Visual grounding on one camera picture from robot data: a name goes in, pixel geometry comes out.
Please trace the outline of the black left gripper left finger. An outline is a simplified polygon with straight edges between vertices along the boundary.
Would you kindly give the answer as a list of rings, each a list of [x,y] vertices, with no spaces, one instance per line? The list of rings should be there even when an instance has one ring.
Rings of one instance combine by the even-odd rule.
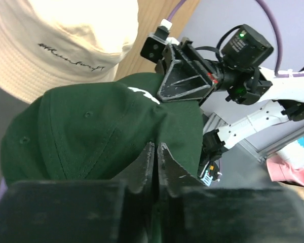
[[[110,180],[24,181],[0,201],[0,242],[149,242],[155,146]]]

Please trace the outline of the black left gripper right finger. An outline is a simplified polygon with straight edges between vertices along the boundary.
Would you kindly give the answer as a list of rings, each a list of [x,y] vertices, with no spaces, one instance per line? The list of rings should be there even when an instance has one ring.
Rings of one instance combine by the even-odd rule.
[[[162,242],[304,242],[304,205],[282,187],[209,189],[158,147]]]

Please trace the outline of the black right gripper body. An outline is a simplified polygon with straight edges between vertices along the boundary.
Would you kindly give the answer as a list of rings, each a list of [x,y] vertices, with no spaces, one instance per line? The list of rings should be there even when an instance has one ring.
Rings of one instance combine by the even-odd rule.
[[[162,101],[204,101],[212,93],[228,90],[228,70],[218,61],[204,59],[184,38],[173,44],[156,37],[155,71],[164,75],[157,92]]]

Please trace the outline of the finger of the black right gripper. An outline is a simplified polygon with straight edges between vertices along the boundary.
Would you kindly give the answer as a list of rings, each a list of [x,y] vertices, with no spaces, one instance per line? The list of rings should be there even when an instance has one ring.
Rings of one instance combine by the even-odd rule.
[[[156,71],[164,73],[157,92],[164,102],[201,101],[215,89],[215,69],[191,43],[167,45]]]

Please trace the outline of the dark green baseball cap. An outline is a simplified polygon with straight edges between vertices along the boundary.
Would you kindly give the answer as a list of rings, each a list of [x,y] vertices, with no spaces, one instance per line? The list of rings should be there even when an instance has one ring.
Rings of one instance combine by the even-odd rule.
[[[51,89],[10,123],[0,163],[7,185],[22,180],[110,179],[148,142],[166,143],[196,174],[203,136],[197,101],[156,98],[163,76],[137,73],[112,83]]]

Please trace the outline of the lavender baseball cap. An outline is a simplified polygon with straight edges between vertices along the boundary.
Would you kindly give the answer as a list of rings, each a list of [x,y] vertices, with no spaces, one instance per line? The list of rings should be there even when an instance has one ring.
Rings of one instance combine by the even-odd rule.
[[[6,185],[6,181],[4,178],[1,179],[1,183],[0,183],[0,201],[2,199],[2,197],[4,196],[4,194],[6,193],[6,191],[8,190],[8,187]]]

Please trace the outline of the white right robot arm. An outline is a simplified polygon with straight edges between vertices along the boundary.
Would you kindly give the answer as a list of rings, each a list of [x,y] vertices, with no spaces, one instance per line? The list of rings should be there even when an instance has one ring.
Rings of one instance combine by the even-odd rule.
[[[218,176],[212,166],[237,143],[265,128],[304,119],[304,67],[298,72],[261,67],[273,47],[246,24],[229,30],[216,47],[203,50],[214,52],[216,60],[204,59],[188,38],[159,48],[155,70],[164,75],[158,90],[162,101],[202,104],[212,93],[226,91],[226,101],[239,105],[264,102],[252,114],[204,134],[197,177],[208,186]]]

